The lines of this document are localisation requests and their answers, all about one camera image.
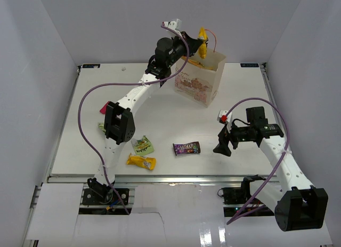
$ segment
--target popcorn box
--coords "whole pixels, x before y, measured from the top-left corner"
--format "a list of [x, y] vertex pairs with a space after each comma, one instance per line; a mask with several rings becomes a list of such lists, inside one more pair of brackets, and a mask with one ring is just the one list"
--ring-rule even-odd
[[[176, 71], [184, 64], [185, 58], [176, 62]], [[222, 78], [226, 56], [207, 49], [205, 59], [198, 53], [190, 57], [182, 71], [175, 76], [175, 91], [189, 99], [208, 107], [217, 95]]]

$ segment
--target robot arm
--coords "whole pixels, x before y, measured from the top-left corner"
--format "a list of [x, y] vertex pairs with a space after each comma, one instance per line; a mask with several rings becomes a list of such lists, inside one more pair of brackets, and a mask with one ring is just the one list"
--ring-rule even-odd
[[[269, 124], [265, 118], [263, 107], [247, 108], [247, 126], [237, 127], [232, 114], [225, 116], [227, 111], [221, 111], [218, 120], [225, 126], [219, 133], [219, 144], [213, 150], [226, 156], [231, 156], [228, 147], [238, 147], [239, 142], [256, 142], [265, 154], [272, 167], [275, 167], [281, 157], [285, 139], [277, 124]], [[257, 195], [275, 214], [275, 219], [283, 231], [321, 228], [326, 213], [328, 195], [323, 188], [315, 188], [303, 174], [294, 157], [287, 152], [283, 161], [276, 170], [281, 191], [266, 184]], [[241, 189], [247, 198], [250, 198], [265, 180], [262, 177], [246, 177]]]
[[[184, 31], [180, 32], [181, 20], [164, 22], [164, 25], [182, 35], [187, 42], [190, 57], [202, 45], [202, 40], [193, 39]], [[116, 166], [125, 143], [130, 141], [135, 133], [134, 115], [147, 98], [162, 87], [165, 81], [156, 84], [148, 83], [169, 77], [171, 75], [171, 66], [187, 54], [183, 41], [171, 31], [168, 32], [171, 38], [164, 37], [157, 42], [155, 54], [149, 59], [147, 69], [139, 81], [142, 85], [133, 88], [116, 103], [109, 102], [107, 104], [104, 119], [106, 136], [104, 160], [110, 182], [115, 181]], [[95, 178], [101, 184], [107, 183], [103, 166], [99, 167]]]

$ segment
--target white backdrop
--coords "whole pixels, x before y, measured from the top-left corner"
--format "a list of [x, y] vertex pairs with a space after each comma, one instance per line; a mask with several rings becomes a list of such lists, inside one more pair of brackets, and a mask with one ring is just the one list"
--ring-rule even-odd
[[341, 0], [302, 0], [269, 60], [298, 165], [329, 196], [326, 222], [341, 246]]
[[40, 0], [0, 0], [0, 246], [18, 247], [77, 76]]
[[201, 26], [215, 32], [228, 62], [267, 62], [299, 1], [42, 0], [77, 65], [148, 62], [174, 18], [192, 37]]

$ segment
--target white tabletop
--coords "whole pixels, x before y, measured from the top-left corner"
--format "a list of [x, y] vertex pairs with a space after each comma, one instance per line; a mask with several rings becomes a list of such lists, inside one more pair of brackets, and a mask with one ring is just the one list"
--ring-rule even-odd
[[[275, 217], [226, 225], [221, 186], [140, 185], [129, 216], [78, 214], [82, 186], [44, 184], [29, 232], [39, 247], [288, 247], [332, 244], [328, 228], [283, 232]], [[38, 221], [47, 221], [43, 225]]]
[[[108, 82], [137, 82], [146, 69], [146, 63], [101, 64], [100, 68], [83, 68], [80, 72], [70, 106], [60, 145], [51, 175], [93, 175], [100, 160], [79, 134], [77, 126], [78, 105], [91, 87]], [[92, 92], [84, 102], [82, 126], [90, 142], [104, 150], [104, 134], [98, 122], [104, 121], [99, 110], [107, 101], [116, 102], [131, 86], [108, 86]], [[167, 81], [136, 113], [135, 136], [146, 135], [155, 151], [149, 157], [157, 159], [156, 167], [149, 171], [126, 165], [129, 153], [134, 153], [131, 143], [125, 145], [117, 166], [118, 175], [201, 175], [239, 176], [269, 174], [271, 166], [255, 143], [239, 144], [232, 156], [214, 154], [222, 124], [216, 120], [220, 109], [228, 110], [239, 100], [249, 97], [269, 99], [259, 68], [241, 68], [239, 63], [227, 63], [218, 94], [205, 108], [174, 91], [174, 79]], [[245, 109], [264, 106], [269, 123], [275, 123], [272, 109], [261, 101], [245, 102], [233, 111], [233, 117], [246, 121]], [[172, 144], [199, 141], [200, 155], [175, 157]]]

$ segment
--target green candy wrapper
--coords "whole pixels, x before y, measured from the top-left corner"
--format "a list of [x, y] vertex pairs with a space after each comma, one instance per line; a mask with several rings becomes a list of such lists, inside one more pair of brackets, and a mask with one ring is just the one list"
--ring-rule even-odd
[[145, 156], [154, 152], [153, 145], [146, 136], [143, 136], [142, 139], [132, 139], [132, 145], [137, 155]]
[[98, 128], [100, 128], [105, 134], [104, 123], [98, 123]]

